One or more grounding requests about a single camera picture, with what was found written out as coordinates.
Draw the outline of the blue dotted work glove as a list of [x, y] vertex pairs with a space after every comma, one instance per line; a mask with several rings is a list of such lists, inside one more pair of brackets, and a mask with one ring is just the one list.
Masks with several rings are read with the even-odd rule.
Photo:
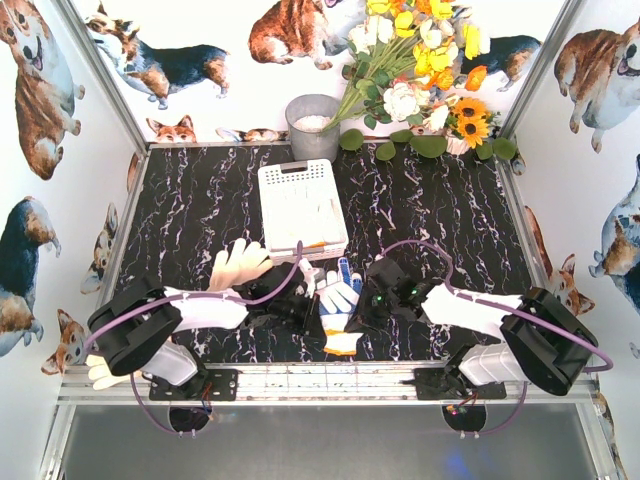
[[353, 272], [346, 257], [337, 260], [336, 270], [326, 272], [316, 293], [319, 296], [320, 320], [327, 335], [345, 332], [356, 311], [362, 287], [362, 276]]

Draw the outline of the yellow palm glove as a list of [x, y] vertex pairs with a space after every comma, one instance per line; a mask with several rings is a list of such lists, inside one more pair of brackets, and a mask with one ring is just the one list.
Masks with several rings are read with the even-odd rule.
[[345, 228], [333, 198], [308, 188], [284, 193], [268, 207], [269, 243], [272, 250], [339, 244]]

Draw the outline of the white glove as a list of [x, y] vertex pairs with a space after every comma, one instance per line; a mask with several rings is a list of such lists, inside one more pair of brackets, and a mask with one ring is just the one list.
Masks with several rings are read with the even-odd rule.
[[357, 342], [362, 333], [347, 333], [338, 330], [326, 330], [326, 343], [323, 351], [336, 356], [353, 356], [357, 353]]

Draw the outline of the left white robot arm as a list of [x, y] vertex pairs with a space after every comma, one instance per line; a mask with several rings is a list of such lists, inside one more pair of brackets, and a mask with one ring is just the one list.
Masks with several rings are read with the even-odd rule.
[[213, 373], [192, 350], [171, 342], [173, 334], [276, 328], [323, 338], [315, 290], [325, 277], [307, 260], [216, 293], [164, 287], [146, 276], [91, 315], [85, 347], [115, 377], [141, 373], [170, 399], [201, 398], [215, 384]]

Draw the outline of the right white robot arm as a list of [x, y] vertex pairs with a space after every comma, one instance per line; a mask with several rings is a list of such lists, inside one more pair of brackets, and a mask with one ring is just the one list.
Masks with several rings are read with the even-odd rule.
[[495, 295], [455, 289], [443, 281], [416, 281], [393, 260], [370, 265], [349, 333], [382, 330], [391, 319], [453, 326], [494, 338], [464, 346], [445, 371], [454, 388], [528, 381], [565, 396], [597, 346], [595, 336], [549, 291]]

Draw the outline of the white perforated storage basket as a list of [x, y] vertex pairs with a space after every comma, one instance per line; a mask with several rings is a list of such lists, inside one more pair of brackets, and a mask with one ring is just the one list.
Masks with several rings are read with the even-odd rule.
[[265, 248], [274, 264], [342, 257], [349, 243], [332, 164], [315, 159], [258, 170]]

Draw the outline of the grey metal bucket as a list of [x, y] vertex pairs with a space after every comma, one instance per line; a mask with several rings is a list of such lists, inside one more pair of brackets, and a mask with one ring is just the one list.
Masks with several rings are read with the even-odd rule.
[[340, 125], [333, 122], [333, 117], [339, 105], [338, 100], [324, 94], [298, 96], [287, 105], [285, 119], [296, 161], [335, 161], [339, 149]]

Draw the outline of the cream glove off table edge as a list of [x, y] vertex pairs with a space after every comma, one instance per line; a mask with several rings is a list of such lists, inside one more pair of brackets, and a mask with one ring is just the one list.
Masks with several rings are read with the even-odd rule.
[[95, 391], [106, 390], [130, 380], [128, 374], [124, 376], [112, 374], [105, 359], [101, 356], [88, 355], [86, 365], [88, 367], [89, 381]]

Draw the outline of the artificial flower bouquet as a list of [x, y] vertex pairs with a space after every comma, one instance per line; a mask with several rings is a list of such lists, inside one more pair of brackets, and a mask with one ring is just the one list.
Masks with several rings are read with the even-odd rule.
[[328, 131], [360, 118], [369, 129], [405, 123], [377, 150], [389, 159], [407, 142], [425, 158], [473, 151], [479, 160], [516, 156], [513, 141], [498, 135], [498, 113], [476, 97], [502, 73], [509, 90], [539, 45], [526, 36], [491, 38], [453, 1], [369, 1], [365, 20], [347, 37], [352, 57], [347, 85]]

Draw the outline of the aluminium front rail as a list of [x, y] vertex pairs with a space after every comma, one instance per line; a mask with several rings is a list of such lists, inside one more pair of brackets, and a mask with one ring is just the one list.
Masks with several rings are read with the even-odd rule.
[[[413, 370], [435, 369], [438, 361], [240, 363], [207, 364], [212, 369], [238, 370], [238, 405], [417, 405], [416, 388], [402, 382], [414, 378]], [[590, 400], [599, 386], [594, 377], [582, 374], [566, 396], [553, 396], [530, 385], [531, 403], [579, 403]], [[130, 384], [123, 382], [96, 391], [88, 367], [71, 367], [62, 377], [56, 404], [135, 406]]]

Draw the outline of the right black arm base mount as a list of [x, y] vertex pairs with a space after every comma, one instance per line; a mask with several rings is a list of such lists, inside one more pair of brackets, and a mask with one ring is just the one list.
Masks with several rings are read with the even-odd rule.
[[442, 361], [419, 363], [411, 369], [411, 376], [400, 381], [401, 385], [415, 390], [418, 400], [502, 400], [507, 397], [502, 383], [476, 386], [455, 366]]

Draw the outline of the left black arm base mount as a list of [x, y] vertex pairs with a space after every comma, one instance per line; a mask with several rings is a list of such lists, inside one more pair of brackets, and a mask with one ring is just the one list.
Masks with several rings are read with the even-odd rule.
[[167, 379], [151, 377], [149, 399], [152, 401], [234, 401], [238, 388], [240, 371], [232, 368], [210, 368], [198, 358], [195, 376], [180, 386], [172, 385]]

